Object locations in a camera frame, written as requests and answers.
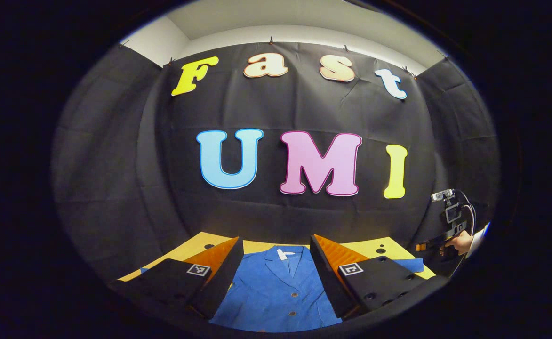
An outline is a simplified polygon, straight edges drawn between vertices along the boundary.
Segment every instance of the foam letter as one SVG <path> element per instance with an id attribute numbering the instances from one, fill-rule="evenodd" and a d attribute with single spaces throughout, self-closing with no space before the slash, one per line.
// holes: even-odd
<path id="1" fill-rule="evenodd" d="M 397 83 L 401 83 L 401 79 L 399 79 L 397 75 L 393 75 L 388 69 L 379 69 L 378 71 L 374 71 L 374 73 L 383 79 L 385 90 L 387 90 L 390 95 L 397 99 L 405 99 L 408 97 L 405 91 L 398 88 Z"/>
<path id="2" fill-rule="evenodd" d="M 196 81 L 202 80 L 207 75 L 207 65 L 215 66 L 219 62 L 217 56 L 212 56 L 203 60 L 191 62 L 182 66 L 182 75 L 179 77 L 177 87 L 171 92 L 171 95 L 176 95 L 192 92 L 196 88 L 196 84 L 192 80 L 196 77 Z"/>
<path id="3" fill-rule="evenodd" d="M 224 131 L 205 131 L 196 136 L 200 144 L 200 171 L 209 184 L 222 189 L 239 189 L 250 184 L 257 175 L 257 142 L 263 138 L 260 129 L 240 129 L 235 134 L 242 144 L 242 166 L 236 174 L 222 170 Z"/>
<path id="4" fill-rule="evenodd" d="M 355 73 L 351 66 L 351 60 L 344 56 L 323 56 L 320 59 L 320 74 L 324 79 L 349 82 L 355 79 Z"/>
<path id="5" fill-rule="evenodd" d="M 400 145 L 388 145 L 387 153 L 391 158 L 391 171 L 389 173 L 389 185 L 385 189 L 385 198 L 401 198 L 405 195 L 405 188 L 403 188 L 403 165 L 408 151 Z"/>
<path id="6" fill-rule="evenodd" d="M 305 131 L 290 131 L 280 139 L 288 146 L 288 167 L 286 182 L 280 185 L 285 194 L 301 194 L 305 185 L 301 183 L 301 170 L 305 173 L 313 193 L 324 186 L 330 172 L 332 183 L 326 187 L 329 195 L 356 195 L 355 161 L 361 137 L 353 133 L 340 133 L 334 137 L 326 155 L 321 156 L 312 136 Z"/>
<path id="7" fill-rule="evenodd" d="M 251 64 L 244 69 L 244 75 L 250 78 L 260 78 L 264 75 L 279 77 L 288 72 L 288 68 L 284 67 L 284 56 L 278 53 L 257 54 L 248 58 L 248 62 Z"/>

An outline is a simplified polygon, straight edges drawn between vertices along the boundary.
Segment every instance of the ceiling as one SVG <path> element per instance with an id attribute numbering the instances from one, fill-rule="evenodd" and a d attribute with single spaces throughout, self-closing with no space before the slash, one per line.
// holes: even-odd
<path id="1" fill-rule="evenodd" d="M 344 0 L 197 0 L 167 17 L 190 40 L 246 26 L 303 25 L 380 43 L 426 67 L 443 58 L 438 47 L 408 26 Z"/>

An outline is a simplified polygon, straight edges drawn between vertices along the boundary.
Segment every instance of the table surface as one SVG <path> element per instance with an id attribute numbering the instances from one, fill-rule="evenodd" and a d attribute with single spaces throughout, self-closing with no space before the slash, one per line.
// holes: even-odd
<path id="1" fill-rule="evenodd" d="M 174 259 L 179 261 L 186 260 L 189 257 L 193 255 L 197 255 L 198 253 L 201 253 L 202 251 L 204 251 L 205 245 L 207 244 L 218 245 L 230 239 L 231 238 L 228 238 L 227 236 L 201 232 L 199 234 L 196 234 L 194 237 L 190 238 L 188 241 L 184 242 L 183 244 L 179 245 L 176 249 L 173 249 L 166 255 L 161 256 L 161 258 L 158 258 L 157 260 L 154 260 L 150 264 L 144 266 L 144 268 L 149 269 L 154 265 L 158 264 L 159 262 L 162 262 L 165 259 Z M 276 246 L 276 245 L 280 245 L 280 246 L 297 245 L 298 246 L 299 244 L 273 244 L 270 242 L 243 240 L 244 254 L 267 251 L 268 249 L 271 249 L 272 246 Z M 389 257 L 389 259 L 393 259 L 393 260 L 415 259 L 415 257 L 411 255 L 408 251 L 406 251 L 405 248 L 401 247 L 401 245 L 399 245 L 389 237 L 366 240 L 366 241 L 358 241 L 358 242 L 347 242 L 341 245 L 349 249 L 352 249 L 353 251 L 356 251 L 359 254 L 367 256 L 368 258 L 375 258 L 377 256 L 386 255 L 387 257 Z M 376 252 L 377 249 L 384 249 L 386 253 L 379 254 Z M 140 274 L 142 274 L 140 270 L 136 270 L 120 278 L 119 280 L 129 281 L 131 279 L 134 279 Z M 435 273 L 433 273 L 428 267 L 424 266 L 424 272 L 416 273 L 416 275 L 424 279 L 429 279 L 430 277 L 435 276 Z"/>

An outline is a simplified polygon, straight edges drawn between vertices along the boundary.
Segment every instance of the blue shirt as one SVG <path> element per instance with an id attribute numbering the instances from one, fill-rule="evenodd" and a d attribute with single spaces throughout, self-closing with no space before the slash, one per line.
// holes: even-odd
<path id="1" fill-rule="evenodd" d="M 281 260 L 277 249 L 294 254 Z M 243 257 L 233 286 L 209 322 L 245 331 L 296 332 L 341 321 L 309 249 L 274 246 Z"/>

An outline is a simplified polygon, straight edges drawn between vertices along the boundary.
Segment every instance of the white wall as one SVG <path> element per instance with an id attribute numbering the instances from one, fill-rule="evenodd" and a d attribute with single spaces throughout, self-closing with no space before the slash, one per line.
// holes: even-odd
<path id="1" fill-rule="evenodd" d="M 141 27 L 120 41 L 125 46 L 163 67 L 170 58 L 178 58 L 190 39 L 166 16 Z"/>
<path id="2" fill-rule="evenodd" d="M 270 36 L 273 36 L 274 41 L 318 43 L 341 49 L 347 45 L 350 51 L 366 54 L 398 67 L 407 66 L 408 70 L 414 74 L 422 73 L 427 68 L 400 52 L 362 37 L 326 28 L 297 25 L 252 26 L 211 34 L 190 41 L 181 50 L 178 58 L 240 43 L 268 42 Z"/>

